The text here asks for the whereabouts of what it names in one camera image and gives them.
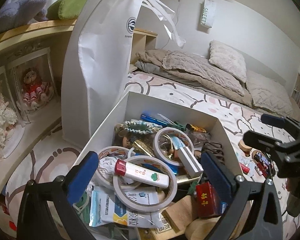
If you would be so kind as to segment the white matchbox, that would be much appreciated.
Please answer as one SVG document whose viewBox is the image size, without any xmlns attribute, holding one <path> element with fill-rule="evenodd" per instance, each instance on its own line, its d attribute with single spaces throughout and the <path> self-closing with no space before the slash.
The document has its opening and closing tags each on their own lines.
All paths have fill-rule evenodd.
<svg viewBox="0 0 300 240">
<path fill-rule="evenodd" d="M 191 178 L 198 177 L 203 173 L 202 166 L 187 146 L 179 148 L 178 157 Z"/>
</svg>

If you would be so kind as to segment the blue white medicine sachet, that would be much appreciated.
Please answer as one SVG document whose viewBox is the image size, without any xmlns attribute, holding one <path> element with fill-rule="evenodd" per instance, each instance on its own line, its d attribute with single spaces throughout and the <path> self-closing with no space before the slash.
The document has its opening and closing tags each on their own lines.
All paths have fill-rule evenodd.
<svg viewBox="0 0 300 240">
<path fill-rule="evenodd" d="M 159 197 L 155 187 L 140 187 L 125 192 L 130 200 L 138 204 L 158 204 Z M 114 191 L 95 186 L 90 197 L 90 227 L 98 227 L 108 223 L 117 223 L 135 228 L 163 227 L 163 217 L 159 211 L 143 213 L 125 206 Z"/>
</svg>

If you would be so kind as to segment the white red capped lighter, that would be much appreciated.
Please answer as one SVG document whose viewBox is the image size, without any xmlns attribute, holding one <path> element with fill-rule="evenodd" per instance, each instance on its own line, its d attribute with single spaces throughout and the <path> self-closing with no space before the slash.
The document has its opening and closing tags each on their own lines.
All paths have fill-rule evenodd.
<svg viewBox="0 0 300 240">
<path fill-rule="evenodd" d="M 151 186 L 166 189 L 170 184 L 170 178 L 168 175 L 149 170 L 124 160 L 118 160 L 115 164 L 114 170 L 115 174 L 119 176 Z"/>
</svg>

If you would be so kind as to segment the small red lighter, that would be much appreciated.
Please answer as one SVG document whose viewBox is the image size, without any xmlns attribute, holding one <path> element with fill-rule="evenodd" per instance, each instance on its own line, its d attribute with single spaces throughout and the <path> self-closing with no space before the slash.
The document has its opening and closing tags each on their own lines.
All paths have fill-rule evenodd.
<svg viewBox="0 0 300 240">
<path fill-rule="evenodd" d="M 239 163 L 239 164 L 240 164 L 240 167 L 241 167 L 241 169 L 242 169 L 242 172 L 243 172 L 244 174 L 248 175 L 249 172 L 250 172 L 250 168 L 247 167 L 247 166 L 245 166 L 245 165 L 242 164 L 242 163 Z"/>
</svg>

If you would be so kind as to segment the red cigarette box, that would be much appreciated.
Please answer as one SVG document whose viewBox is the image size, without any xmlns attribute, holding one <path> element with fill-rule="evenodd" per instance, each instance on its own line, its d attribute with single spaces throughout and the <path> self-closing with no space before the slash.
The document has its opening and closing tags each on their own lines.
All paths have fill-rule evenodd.
<svg viewBox="0 0 300 240">
<path fill-rule="evenodd" d="M 222 205 L 218 194 L 209 182 L 196 186 L 197 213 L 199 218 L 218 217 L 222 214 Z"/>
</svg>

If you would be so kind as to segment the round wooden lid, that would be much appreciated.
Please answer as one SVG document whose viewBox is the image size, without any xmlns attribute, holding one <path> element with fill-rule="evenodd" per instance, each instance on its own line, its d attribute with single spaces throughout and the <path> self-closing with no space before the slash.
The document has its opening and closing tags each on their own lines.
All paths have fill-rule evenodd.
<svg viewBox="0 0 300 240">
<path fill-rule="evenodd" d="M 250 152 L 252 150 L 252 147 L 246 145 L 242 139 L 239 141 L 238 146 L 243 152 Z"/>
</svg>

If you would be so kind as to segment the beige quilted pillow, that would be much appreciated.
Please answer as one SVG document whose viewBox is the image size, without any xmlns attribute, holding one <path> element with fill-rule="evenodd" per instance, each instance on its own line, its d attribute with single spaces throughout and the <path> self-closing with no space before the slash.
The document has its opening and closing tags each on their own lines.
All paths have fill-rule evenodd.
<svg viewBox="0 0 300 240">
<path fill-rule="evenodd" d="M 293 114 L 289 95 L 280 83 L 248 70 L 245 85 L 255 107 L 281 116 Z"/>
</svg>

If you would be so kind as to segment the white fluffy doll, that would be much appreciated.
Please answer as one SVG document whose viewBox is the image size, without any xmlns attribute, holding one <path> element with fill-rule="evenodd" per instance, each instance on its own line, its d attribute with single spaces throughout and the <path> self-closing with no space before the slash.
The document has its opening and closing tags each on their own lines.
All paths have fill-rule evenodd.
<svg viewBox="0 0 300 240">
<path fill-rule="evenodd" d="M 0 148 L 4 148 L 14 134 L 15 125 L 18 122 L 16 112 L 8 106 L 4 96 L 0 93 Z"/>
</svg>

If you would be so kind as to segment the blue pen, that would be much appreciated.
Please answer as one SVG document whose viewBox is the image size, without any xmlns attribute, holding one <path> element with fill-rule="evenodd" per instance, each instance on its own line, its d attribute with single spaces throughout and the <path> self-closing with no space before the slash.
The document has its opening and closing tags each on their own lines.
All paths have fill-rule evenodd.
<svg viewBox="0 0 300 240">
<path fill-rule="evenodd" d="M 162 127 L 172 127 L 172 128 L 176 128 L 176 129 L 179 129 L 181 131 L 186 131 L 186 127 L 183 126 L 183 125 L 180 125 L 180 124 L 176 124 L 176 123 L 173 123 L 173 122 L 166 122 L 166 121 L 161 121 L 161 120 L 158 120 L 156 118 L 153 118 L 151 116 L 147 116 L 147 115 L 140 115 L 140 119 L 143 120 L 143 121 L 146 121 L 146 122 L 151 122 L 151 123 L 154 123 L 156 125 L 160 125 Z"/>
</svg>

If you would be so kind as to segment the red dressed doll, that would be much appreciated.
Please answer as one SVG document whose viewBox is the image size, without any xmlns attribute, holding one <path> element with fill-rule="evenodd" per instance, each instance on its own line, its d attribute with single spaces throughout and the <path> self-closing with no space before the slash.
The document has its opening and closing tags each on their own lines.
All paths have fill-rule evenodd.
<svg viewBox="0 0 300 240">
<path fill-rule="evenodd" d="M 22 77 L 22 101 L 29 110 L 37 110 L 54 96 L 51 82 L 43 81 L 35 68 L 25 70 Z"/>
</svg>

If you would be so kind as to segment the white storage box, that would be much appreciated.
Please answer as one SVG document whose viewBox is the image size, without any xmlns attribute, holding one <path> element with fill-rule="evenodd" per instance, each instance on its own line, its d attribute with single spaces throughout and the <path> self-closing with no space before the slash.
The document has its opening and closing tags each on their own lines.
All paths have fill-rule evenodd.
<svg viewBox="0 0 300 240">
<path fill-rule="evenodd" d="M 115 125 L 125 120 L 137 119 L 142 113 L 160 113 L 182 124 L 194 124 L 206 129 L 210 132 L 213 141 L 222 144 L 226 167 L 234 175 L 242 174 L 232 143 L 215 113 L 211 113 L 206 109 L 192 109 L 135 92 L 128 92 L 109 112 L 74 164 L 78 165 L 89 151 L 97 153 L 103 148 L 112 145 Z"/>
</svg>

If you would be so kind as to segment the wooden bedside shelf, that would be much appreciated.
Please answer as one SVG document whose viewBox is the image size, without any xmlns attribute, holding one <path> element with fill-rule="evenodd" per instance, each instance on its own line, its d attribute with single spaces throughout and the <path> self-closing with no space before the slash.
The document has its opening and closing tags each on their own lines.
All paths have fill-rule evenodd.
<svg viewBox="0 0 300 240">
<path fill-rule="evenodd" d="M 0 194 L 34 145 L 61 120 L 61 79 L 75 20 L 31 23 L 0 34 L 0 92 L 19 120 L 0 147 Z"/>
</svg>

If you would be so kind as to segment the white shopping bag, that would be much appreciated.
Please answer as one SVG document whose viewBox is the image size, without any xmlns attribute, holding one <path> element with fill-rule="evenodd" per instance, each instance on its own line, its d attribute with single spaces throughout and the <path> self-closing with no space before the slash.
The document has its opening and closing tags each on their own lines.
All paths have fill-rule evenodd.
<svg viewBox="0 0 300 240">
<path fill-rule="evenodd" d="M 160 0 L 87 0 L 71 33 L 62 74 L 63 137 L 84 147 L 121 99 L 140 9 L 150 9 L 179 47 L 174 11 Z"/>
</svg>

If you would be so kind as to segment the purple plush toy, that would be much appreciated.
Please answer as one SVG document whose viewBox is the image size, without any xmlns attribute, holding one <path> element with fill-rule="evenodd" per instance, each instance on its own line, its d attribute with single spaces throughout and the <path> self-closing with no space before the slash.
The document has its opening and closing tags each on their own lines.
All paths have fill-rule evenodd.
<svg viewBox="0 0 300 240">
<path fill-rule="evenodd" d="M 27 25 L 31 20 L 47 20 L 48 0 L 15 0 L 0 9 L 0 33 Z"/>
</svg>

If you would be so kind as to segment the green cushion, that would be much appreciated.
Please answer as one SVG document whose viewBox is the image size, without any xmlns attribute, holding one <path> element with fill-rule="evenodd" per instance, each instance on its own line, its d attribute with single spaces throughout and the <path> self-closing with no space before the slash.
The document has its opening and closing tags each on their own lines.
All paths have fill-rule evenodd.
<svg viewBox="0 0 300 240">
<path fill-rule="evenodd" d="M 48 20 L 71 20 L 78 18 L 87 0 L 57 0 L 47 9 Z"/>
</svg>

